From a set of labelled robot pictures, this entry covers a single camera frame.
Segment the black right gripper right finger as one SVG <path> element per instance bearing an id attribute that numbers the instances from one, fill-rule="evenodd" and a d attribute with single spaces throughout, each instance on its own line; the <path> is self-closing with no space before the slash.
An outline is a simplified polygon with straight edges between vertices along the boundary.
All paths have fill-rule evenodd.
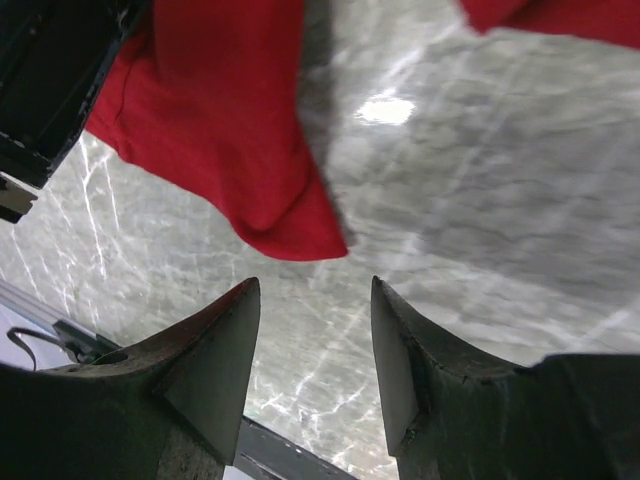
<path id="1" fill-rule="evenodd" d="M 525 367 L 420 314 L 380 278 L 371 330 L 389 454 L 403 479 L 635 479 L 639 359 Z"/>

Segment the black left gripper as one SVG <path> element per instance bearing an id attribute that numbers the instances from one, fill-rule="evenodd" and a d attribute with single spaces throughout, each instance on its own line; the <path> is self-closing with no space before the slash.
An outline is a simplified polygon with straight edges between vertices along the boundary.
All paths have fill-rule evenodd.
<path id="1" fill-rule="evenodd" d="M 1 218 L 18 222 L 77 142 L 147 1 L 1 4 Z"/>

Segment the red t shirt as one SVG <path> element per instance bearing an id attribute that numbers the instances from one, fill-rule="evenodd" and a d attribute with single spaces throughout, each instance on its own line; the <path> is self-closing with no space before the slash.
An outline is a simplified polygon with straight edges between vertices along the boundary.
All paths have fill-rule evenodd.
<path id="1" fill-rule="evenodd" d="M 485 34 L 451 2 L 313 1 L 278 93 L 222 70 L 129 93 L 118 154 L 209 198 L 261 253 L 371 263 L 634 268 L 639 56 L 574 36 Z"/>

